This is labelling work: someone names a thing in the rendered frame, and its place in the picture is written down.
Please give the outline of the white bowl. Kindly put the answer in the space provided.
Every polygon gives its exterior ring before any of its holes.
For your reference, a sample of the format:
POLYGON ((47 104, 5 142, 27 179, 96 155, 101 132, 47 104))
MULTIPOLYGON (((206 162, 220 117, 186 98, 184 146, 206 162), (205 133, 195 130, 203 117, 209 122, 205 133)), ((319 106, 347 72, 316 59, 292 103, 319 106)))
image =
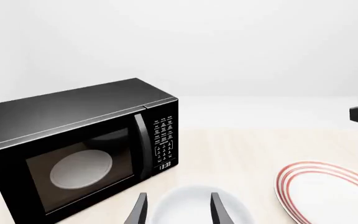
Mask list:
POLYGON ((247 207, 226 190, 204 185, 183 186, 166 194, 147 224, 213 224, 211 193, 217 192, 234 224, 256 224, 247 207))

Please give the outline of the black microwave oven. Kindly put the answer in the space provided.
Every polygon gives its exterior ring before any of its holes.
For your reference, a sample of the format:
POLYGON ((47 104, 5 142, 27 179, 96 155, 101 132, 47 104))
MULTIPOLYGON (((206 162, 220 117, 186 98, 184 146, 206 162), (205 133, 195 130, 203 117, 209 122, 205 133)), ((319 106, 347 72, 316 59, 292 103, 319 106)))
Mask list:
POLYGON ((0 103, 0 193, 15 224, 55 224, 178 164, 178 98, 138 78, 0 103), (99 182, 54 186, 53 166, 98 150, 99 182))

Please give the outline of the round white microwave turntable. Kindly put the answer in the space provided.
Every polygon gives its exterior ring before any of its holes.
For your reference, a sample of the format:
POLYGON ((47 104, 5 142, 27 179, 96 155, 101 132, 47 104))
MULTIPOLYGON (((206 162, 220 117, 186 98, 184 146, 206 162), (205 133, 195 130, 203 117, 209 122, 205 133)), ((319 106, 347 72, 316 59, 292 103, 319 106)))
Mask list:
POLYGON ((99 182, 109 173, 111 167, 112 158, 107 152, 80 151, 57 162, 50 171, 50 180, 61 189, 81 189, 99 182))

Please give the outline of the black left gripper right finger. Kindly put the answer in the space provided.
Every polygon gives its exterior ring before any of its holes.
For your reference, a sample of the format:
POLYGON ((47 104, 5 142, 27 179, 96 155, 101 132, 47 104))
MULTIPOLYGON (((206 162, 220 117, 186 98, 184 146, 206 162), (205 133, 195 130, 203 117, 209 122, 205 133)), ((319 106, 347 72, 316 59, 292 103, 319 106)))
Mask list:
POLYGON ((217 192, 211 193, 210 211, 213 224, 234 224, 217 192))

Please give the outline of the white plate with red rings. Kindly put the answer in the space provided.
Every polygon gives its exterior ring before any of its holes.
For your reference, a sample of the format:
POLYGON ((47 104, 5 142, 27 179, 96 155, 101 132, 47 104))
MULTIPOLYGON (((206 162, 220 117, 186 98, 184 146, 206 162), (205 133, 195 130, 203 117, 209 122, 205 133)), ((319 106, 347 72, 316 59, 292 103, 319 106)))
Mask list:
POLYGON ((282 167, 274 190, 296 224, 358 224, 358 173, 320 161, 282 167))

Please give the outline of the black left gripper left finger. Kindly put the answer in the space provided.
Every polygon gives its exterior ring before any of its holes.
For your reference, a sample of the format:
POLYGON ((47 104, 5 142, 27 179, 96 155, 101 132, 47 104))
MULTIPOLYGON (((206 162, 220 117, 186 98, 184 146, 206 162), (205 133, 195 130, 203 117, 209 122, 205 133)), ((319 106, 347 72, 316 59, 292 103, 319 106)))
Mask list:
POLYGON ((147 194, 141 192, 124 224, 145 224, 147 219, 147 194))

